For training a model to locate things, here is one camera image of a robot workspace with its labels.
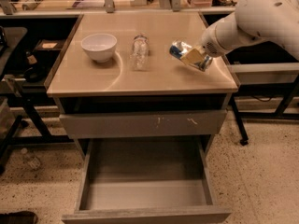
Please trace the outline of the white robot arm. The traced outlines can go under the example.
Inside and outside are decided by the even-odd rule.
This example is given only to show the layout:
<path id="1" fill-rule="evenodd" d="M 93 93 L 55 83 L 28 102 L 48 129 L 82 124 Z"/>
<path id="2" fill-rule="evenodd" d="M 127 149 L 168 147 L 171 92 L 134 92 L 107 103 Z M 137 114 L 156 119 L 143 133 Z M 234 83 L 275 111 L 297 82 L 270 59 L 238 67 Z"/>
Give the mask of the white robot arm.
<path id="1" fill-rule="evenodd" d="M 299 59 L 299 0 L 238 0 L 235 11 L 208 26 L 180 59 L 204 70 L 213 58 L 265 41 Z"/>

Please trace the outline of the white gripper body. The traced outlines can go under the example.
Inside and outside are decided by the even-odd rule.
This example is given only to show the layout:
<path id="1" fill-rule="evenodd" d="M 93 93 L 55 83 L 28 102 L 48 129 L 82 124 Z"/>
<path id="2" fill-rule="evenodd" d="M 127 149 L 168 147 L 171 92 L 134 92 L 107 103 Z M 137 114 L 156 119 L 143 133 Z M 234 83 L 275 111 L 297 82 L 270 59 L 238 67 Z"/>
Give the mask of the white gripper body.
<path id="1" fill-rule="evenodd" d="M 201 47 L 213 58 L 220 57 L 232 50 L 232 26 L 213 23 L 202 34 Z"/>

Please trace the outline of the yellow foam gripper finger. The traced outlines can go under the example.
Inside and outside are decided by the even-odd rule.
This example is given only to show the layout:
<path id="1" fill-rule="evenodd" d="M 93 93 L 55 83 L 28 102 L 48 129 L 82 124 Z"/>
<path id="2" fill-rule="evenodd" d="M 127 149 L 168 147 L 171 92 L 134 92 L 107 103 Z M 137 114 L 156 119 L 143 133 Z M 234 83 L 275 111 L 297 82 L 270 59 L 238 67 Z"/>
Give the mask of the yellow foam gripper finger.
<path id="1" fill-rule="evenodd" d="M 205 50 L 201 46 L 195 46 L 183 54 L 180 59 L 185 64 L 196 64 L 201 63 L 205 59 L 205 56 Z"/>

